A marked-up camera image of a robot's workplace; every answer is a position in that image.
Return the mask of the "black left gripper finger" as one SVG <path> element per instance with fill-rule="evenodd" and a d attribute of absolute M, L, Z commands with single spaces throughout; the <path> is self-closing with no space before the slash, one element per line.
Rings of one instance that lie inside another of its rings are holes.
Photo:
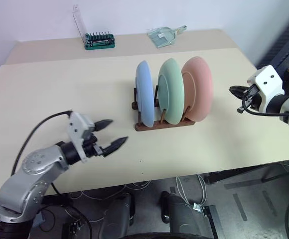
<path fill-rule="evenodd" d="M 127 139 L 128 137 L 125 136 L 111 142 L 109 146 L 102 149 L 103 151 L 102 156 L 106 157 L 112 154 L 113 152 L 117 151 L 127 141 Z"/>
<path fill-rule="evenodd" d="M 113 122 L 112 119 L 103 119 L 94 123 L 94 131 L 101 131 Z"/>

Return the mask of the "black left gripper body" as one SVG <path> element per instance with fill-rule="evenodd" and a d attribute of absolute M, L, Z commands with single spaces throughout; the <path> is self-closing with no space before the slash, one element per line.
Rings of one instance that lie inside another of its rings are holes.
<path fill-rule="evenodd" d="M 87 137 L 87 139 L 83 140 L 83 150 L 87 157 L 93 157 L 93 156 L 103 156 L 106 157 L 107 153 L 104 148 L 100 147 L 97 144 L 98 139 L 94 136 L 94 134 L 91 134 Z"/>

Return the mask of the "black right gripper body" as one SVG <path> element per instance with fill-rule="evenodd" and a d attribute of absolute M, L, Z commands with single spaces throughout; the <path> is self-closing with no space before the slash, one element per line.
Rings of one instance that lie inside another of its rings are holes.
<path fill-rule="evenodd" d="M 261 97 L 259 95 L 259 91 L 259 88 L 255 84 L 247 87 L 244 98 L 241 100 L 242 102 L 244 102 L 245 107 L 243 107 L 242 105 L 237 109 L 237 112 L 242 114 L 248 107 L 251 107 L 252 109 L 258 111 L 261 104 Z"/>

